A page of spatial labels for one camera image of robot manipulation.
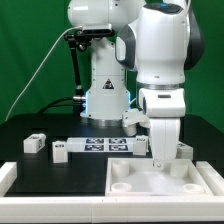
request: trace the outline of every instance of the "cable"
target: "cable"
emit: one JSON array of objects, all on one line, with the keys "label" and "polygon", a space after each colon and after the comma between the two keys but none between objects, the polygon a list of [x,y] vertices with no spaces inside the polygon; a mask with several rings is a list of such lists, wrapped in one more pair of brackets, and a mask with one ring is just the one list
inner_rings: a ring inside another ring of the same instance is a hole
[{"label": "cable", "polygon": [[190,10],[190,6],[191,6],[191,0],[188,0],[188,3],[187,3],[187,8],[186,8],[186,16],[188,15],[189,13],[189,10]]},{"label": "cable", "polygon": [[55,104],[60,103],[60,102],[64,102],[64,101],[69,101],[69,100],[73,101],[73,97],[66,97],[66,98],[61,98],[61,99],[55,100],[52,103],[49,103],[44,108],[42,108],[41,110],[39,110],[37,113],[38,114],[43,114],[48,108],[54,106]]},{"label": "cable", "polygon": [[11,106],[5,122],[9,119],[14,107],[16,106],[17,102],[20,100],[20,98],[23,96],[23,94],[25,93],[25,91],[28,89],[28,87],[30,86],[30,84],[32,83],[32,81],[34,80],[34,78],[37,76],[38,72],[40,71],[40,69],[42,68],[42,66],[44,65],[44,63],[46,62],[46,60],[48,59],[48,57],[50,56],[50,54],[52,53],[52,51],[54,50],[54,48],[56,47],[56,45],[58,44],[58,42],[60,41],[60,39],[69,31],[71,30],[75,30],[75,29],[79,29],[80,27],[72,27],[70,29],[67,29],[66,31],[64,31],[61,36],[59,36],[59,38],[55,41],[55,43],[53,44],[53,46],[51,47],[50,51],[47,53],[47,55],[45,56],[44,60],[41,62],[41,64],[39,65],[39,67],[37,68],[36,72],[34,73],[34,75],[32,76],[32,78],[30,79],[30,81],[28,82],[28,84],[25,86],[25,88],[22,90],[22,92],[19,94],[19,96],[16,98],[16,100],[14,101],[13,105]]},{"label": "cable", "polygon": [[130,108],[130,106],[136,101],[136,98],[134,98],[130,103],[129,103],[129,106],[128,106],[128,109]]},{"label": "cable", "polygon": [[45,111],[47,111],[49,108],[52,108],[52,107],[73,107],[73,105],[71,105],[71,104],[60,104],[60,105],[51,105],[51,106],[49,106],[49,107],[46,107],[46,108],[43,108],[42,110],[42,112],[41,112],[41,114],[43,114]]}]

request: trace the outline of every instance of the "cylindrical housing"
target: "cylindrical housing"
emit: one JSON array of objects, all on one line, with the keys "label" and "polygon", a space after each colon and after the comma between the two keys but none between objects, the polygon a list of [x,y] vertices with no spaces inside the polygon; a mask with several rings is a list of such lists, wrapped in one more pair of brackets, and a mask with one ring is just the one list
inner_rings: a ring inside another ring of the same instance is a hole
[{"label": "cylindrical housing", "polygon": [[189,42],[184,10],[166,13],[144,6],[136,27],[137,82],[151,85],[183,83]]},{"label": "cylindrical housing", "polygon": [[112,24],[114,30],[133,22],[144,0],[72,0],[68,18],[73,26]]}]

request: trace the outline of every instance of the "white tray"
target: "white tray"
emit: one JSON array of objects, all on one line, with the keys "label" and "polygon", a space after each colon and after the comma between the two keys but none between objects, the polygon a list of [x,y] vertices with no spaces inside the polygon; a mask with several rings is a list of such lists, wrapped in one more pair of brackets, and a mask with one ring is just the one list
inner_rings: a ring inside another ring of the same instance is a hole
[{"label": "white tray", "polygon": [[108,159],[106,196],[194,194],[213,195],[190,160],[156,163],[144,158]]}]

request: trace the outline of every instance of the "green wall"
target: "green wall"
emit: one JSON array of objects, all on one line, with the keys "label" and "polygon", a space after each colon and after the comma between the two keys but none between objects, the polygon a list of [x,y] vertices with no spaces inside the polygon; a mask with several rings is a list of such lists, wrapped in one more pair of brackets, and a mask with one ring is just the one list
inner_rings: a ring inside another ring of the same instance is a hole
[{"label": "green wall", "polygon": [[[69,0],[0,1],[0,122],[18,94],[51,48],[70,24]],[[206,51],[200,63],[186,72],[186,104],[189,114],[200,115],[224,132],[224,14],[223,0],[192,0],[204,32]],[[79,54],[85,90],[90,86],[89,52]],[[136,74],[128,74],[128,89],[135,95]],[[61,41],[42,68],[12,115],[36,113],[58,98],[73,96],[74,77],[70,52]],[[51,109],[49,113],[70,113]]]}]

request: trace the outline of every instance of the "black tabletop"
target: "black tabletop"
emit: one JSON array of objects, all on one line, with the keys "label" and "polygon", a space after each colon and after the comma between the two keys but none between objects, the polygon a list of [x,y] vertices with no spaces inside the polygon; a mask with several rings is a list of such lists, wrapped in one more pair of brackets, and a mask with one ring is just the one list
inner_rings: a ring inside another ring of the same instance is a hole
[{"label": "black tabletop", "polygon": [[[24,154],[23,140],[34,133],[47,136],[37,154]],[[146,134],[138,128],[138,134]],[[73,115],[18,115],[0,126],[0,166],[17,162],[18,177],[8,191],[13,196],[104,196],[109,157],[133,157],[132,153],[69,153],[66,164],[54,164],[52,142],[69,137],[126,137],[122,127],[97,127]],[[208,161],[224,175],[224,134],[204,119],[182,119],[180,140],[194,148],[194,161]]]}]

